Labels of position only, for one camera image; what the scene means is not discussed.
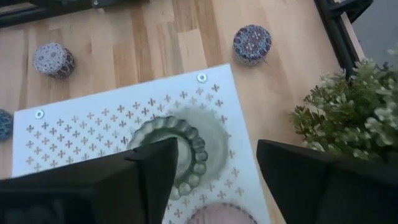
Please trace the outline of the potted green artificial plant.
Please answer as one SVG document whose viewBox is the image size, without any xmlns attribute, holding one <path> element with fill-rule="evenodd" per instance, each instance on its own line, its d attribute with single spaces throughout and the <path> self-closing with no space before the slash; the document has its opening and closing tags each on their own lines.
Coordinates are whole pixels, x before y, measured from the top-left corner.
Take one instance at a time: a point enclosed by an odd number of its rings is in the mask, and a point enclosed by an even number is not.
<svg viewBox="0 0 398 224">
<path fill-rule="evenodd" d="M 398 167 L 398 67 L 364 58 L 324 73 L 290 121 L 310 149 Z"/>
</svg>

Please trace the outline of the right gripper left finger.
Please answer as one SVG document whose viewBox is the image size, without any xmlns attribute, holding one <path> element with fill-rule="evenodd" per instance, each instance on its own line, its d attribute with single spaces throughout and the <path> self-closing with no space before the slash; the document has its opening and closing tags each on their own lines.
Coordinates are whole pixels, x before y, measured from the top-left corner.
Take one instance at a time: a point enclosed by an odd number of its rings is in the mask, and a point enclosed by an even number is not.
<svg viewBox="0 0 398 224">
<path fill-rule="evenodd" d="M 176 138 L 0 180 L 0 224 L 161 224 Z"/>
</svg>

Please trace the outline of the white perforated metal shelf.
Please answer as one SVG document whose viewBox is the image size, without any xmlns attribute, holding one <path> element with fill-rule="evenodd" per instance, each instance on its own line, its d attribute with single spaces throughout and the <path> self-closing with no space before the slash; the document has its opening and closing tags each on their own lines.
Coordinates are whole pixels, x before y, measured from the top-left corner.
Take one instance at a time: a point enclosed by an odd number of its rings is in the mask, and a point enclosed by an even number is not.
<svg viewBox="0 0 398 224">
<path fill-rule="evenodd" d="M 12 175 L 124 151 L 167 115 L 204 140 L 206 173 L 187 196 L 174 194 L 162 224 L 184 224 L 213 202 L 271 224 L 228 64 L 15 112 Z"/>
</svg>

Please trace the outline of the pale lilac patterned tin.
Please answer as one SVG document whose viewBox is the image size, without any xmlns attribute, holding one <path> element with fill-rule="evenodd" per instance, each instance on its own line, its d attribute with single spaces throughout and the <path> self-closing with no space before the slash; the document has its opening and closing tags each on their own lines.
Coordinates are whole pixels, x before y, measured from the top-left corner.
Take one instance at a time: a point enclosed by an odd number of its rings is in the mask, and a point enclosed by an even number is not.
<svg viewBox="0 0 398 224">
<path fill-rule="evenodd" d="M 33 54 L 32 64 L 38 72 L 57 79 L 68 78 L 75 68 L 72 53 L 56 42 L 40 46 Z"/>
</svg>

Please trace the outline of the green glass candle holder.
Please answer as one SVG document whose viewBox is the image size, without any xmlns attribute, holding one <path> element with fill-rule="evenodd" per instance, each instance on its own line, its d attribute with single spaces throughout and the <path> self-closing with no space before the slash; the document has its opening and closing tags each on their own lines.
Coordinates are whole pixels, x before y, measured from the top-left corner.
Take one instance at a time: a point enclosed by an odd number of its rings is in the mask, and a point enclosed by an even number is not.
<svg viewBox="0 0 398 224">
<path fill-rule="evenodd" d="M 171 115 L 156 116 L 133 132 L 126 148 L 168 138 L 176 138 L 178 143 L 171 200 L 187 196 L 221 175 L 228 156 L 228 134 L 211 111 L 185 108 Z"/>
</svg>

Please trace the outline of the blue patterned tin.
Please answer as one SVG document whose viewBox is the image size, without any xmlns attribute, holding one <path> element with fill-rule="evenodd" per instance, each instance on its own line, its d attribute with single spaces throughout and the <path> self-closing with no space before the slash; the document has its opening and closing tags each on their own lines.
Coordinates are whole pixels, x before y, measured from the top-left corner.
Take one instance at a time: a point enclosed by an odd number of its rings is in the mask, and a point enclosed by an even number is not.
<svg viewBox="0 0 398 224">
<path fill-rule="evenodd" d="M 12 114 L 4 109 L 0 109 L 0 142 L 7 141 L 13 133 Z"/>
</svg>

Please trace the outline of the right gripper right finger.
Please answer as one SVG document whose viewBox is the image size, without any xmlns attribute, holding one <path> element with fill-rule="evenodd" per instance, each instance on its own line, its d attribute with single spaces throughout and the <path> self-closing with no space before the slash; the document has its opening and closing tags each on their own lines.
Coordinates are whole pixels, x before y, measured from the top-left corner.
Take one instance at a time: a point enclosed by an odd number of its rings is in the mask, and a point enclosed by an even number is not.
<svg viewBox="0 0 398 224">
<path fill-rule="evenodd" d="M 398 169 L 260 139 L 257 161 L 287 224 L 398 224 Z"/>
</svg>

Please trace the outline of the dark purple patterned tin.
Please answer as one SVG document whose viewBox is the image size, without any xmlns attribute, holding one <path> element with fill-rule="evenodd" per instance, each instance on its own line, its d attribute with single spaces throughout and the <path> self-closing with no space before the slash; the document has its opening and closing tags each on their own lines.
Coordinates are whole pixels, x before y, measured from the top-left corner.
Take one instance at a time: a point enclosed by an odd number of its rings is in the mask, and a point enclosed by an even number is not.
<svg viewBox="0 0 398 224">
<path fill-rule="evenodd" d="M 271 46 L 269 31 L 262 26 L 249 24 L 235 33 L 233 55 L 241 64 L 253 66 L 265 61 Z"/>
</svg>

